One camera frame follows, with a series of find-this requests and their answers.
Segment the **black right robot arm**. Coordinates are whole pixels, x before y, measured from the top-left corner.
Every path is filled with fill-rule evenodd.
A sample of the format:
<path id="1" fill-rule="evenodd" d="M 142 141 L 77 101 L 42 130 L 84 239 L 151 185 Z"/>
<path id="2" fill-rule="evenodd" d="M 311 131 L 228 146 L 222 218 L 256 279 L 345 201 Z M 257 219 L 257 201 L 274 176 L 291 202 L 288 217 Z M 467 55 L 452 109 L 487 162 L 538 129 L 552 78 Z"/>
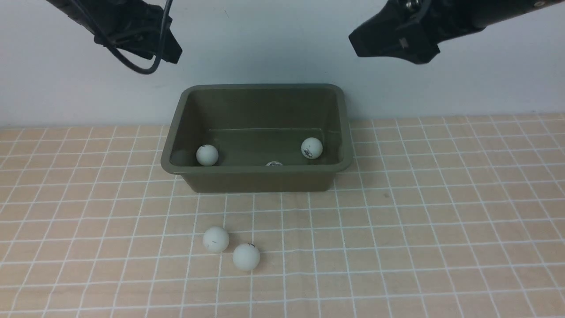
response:
<path id="1" fill-rule="evenodd" d="M 557 0 L 388 0 L 348 37 L 359 57 L 429 63 L 439 44 L 548 8 Z"/>

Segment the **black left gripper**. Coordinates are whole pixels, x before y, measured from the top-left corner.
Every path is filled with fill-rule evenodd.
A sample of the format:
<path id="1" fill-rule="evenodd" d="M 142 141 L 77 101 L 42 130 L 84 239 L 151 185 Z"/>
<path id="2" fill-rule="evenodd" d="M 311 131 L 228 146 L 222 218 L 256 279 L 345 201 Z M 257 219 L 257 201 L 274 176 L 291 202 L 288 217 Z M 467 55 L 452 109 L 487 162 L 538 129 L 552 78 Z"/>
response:
<path id="1" fill-rule="evenodd" d="M 164 9 L 143 0 L 80 0 L 109 42 L 119 49 L 132 49 L 146 60 L 157 56 Z M 182 48 L 172 31 L 164 34 L 161 60 L 178 63 Z"/>

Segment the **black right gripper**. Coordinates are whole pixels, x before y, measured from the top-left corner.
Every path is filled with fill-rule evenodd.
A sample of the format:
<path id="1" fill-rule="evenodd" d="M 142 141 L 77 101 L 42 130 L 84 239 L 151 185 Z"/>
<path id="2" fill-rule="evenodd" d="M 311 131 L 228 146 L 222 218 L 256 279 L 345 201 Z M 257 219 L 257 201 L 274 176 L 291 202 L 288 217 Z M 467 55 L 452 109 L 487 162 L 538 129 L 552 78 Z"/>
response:
<path id="1" fill-rule="evenodd" d="M 388 4 L 391 9 L 381 9 L 349 34 L 357 56 L 426 64 L 440 53 L 439 43 L 484 30 L 471 20 L 470 0 L 390 0 Z"/>

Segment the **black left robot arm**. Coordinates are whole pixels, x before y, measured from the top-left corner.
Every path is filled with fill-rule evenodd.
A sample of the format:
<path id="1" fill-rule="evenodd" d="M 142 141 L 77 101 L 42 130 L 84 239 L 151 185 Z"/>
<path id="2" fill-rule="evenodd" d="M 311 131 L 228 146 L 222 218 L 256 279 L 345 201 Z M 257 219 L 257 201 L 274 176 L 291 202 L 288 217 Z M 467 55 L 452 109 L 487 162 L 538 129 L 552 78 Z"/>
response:
<path id="1" fill-rule="evenodd" d="M 182 48 L 170 31 L 172 1 L 165 7 L 143 0 L 51 0 L 125 66 L 153 74 L 161 61 L 178 63 Z"/>

